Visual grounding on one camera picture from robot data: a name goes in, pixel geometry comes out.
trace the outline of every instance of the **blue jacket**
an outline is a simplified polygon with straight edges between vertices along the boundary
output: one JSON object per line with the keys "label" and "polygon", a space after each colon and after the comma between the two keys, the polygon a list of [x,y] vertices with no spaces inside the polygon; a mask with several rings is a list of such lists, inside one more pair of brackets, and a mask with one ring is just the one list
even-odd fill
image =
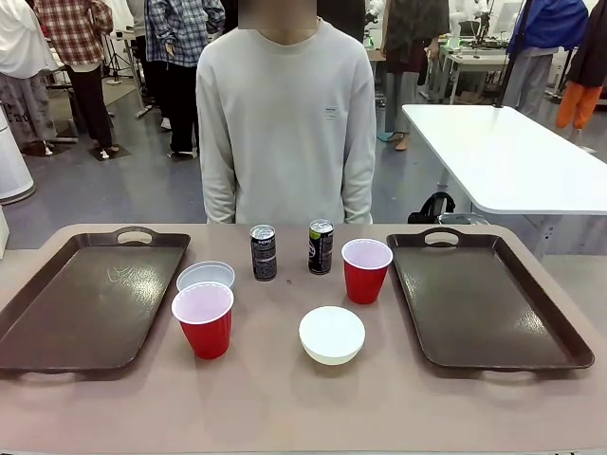
{"label": "blue jacket", "polygon": [[[524,43],[520,50],[529,47],[549,49],[579,46],[588,25],[588,8],[582,0],[527,0],[533,1],[525,28]],[[508,53],[514,47],[514,37],[521,27],[523,14],[514,29]]]}

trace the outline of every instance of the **red plastic cup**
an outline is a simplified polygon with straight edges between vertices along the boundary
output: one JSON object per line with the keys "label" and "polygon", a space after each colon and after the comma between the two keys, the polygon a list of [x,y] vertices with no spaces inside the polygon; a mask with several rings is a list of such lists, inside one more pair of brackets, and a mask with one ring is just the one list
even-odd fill
{"label": "red plastic cup", "polygon": [[200,282],[177,294],[173,316],[197,356],[211,360],[228,350],[233,305],[234,295],[219,282]]}
{"label": "red plastic cup", "polygon": [[382,242],[357,239],[341,249],[348,298],[354,303],[368,305],[377,300],[392,263],[392,250]]}

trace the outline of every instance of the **pants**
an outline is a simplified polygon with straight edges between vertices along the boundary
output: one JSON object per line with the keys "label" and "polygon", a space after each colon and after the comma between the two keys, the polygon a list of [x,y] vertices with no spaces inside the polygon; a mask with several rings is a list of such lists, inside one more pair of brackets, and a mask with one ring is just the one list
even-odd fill
{"label": "pants", "polygon": [[569,82],[557,115],[557,127],[565,128],[573,118],[573,127],[583,130],[595,112],[601,93],[603,87],[584,87]]}
{"label": "pants", "polygon": [[169,64],[169,88],[171,90],[170,116],[173,129],[171,150],[192,151],[192,130],[198,140],[198,114],[196,112],[196,67]]}
{"label": "pants", "polygon": [[70,66],[66,68],[88,135],[97,140],[103,149],[112,147],[110,116],[103,101],[101,66],[87,73],[77,73]]}
{"label": "pants", "polygon": [[391,133],[410,133],[411,122],[402,112],[403,104],[415,104],[418,73],[386,75],[386,128]]}
{"label": "pants", "polygon": [[148,87],[150,95],[156,100],[160,114],[164,118],[169,117],[169,96],[167,96],[168,74],[166,62],[148,62],[145,53],[145,36],[138,36],[136,40],[137,50],[135,57],[141,62],[143,78]]}
{"label": "pants", "polygon": [[518,108],[521,114],[529,118],[535,118],[540,113],[552,57],[552,54],[523,54],[517,58],[504,96],[504,106]]}
{"label": "pants", "polygon": [[15,79],[0,74],[0,101],[12,135],[22,152],[32,142],[51,140],[57,136],[45,80],[40,73],[29,79]]}

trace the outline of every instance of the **checkered shirt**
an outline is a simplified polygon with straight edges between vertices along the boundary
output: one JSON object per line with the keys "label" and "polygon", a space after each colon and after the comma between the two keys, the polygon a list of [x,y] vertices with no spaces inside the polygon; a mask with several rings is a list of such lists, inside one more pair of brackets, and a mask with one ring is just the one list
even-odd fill
{"label": "checkered shirt", "polygon": [[[148,61],[197,66],[209,33],[217,33],[225,21],[219,0],[146,0]],[[174,57],[166,51],[168,43],[174,47]]]}
{"label": "checkered shirt", "polygon": [[35,0],[35,9],[64,64],[103,60],[100,36],[114,29],[112,10],[103,0]]}

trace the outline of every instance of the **tray handle hole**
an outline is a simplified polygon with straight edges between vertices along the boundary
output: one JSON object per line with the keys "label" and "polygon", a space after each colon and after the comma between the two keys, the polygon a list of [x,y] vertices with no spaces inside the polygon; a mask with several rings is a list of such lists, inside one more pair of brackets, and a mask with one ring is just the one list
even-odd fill
{"label": "tray handle hole", "polygon": [[457,246],[459,244],[459,237],[449,232],[433,232],[428,234],[424,240],[426,246]]}
{"label": "tray handle hole", "polygon": [[123,232],[118,236],[119,244],[127,244],[129,242],[139,242],[140,244],[149,245],[152,243],[152,236],[147,232]]}

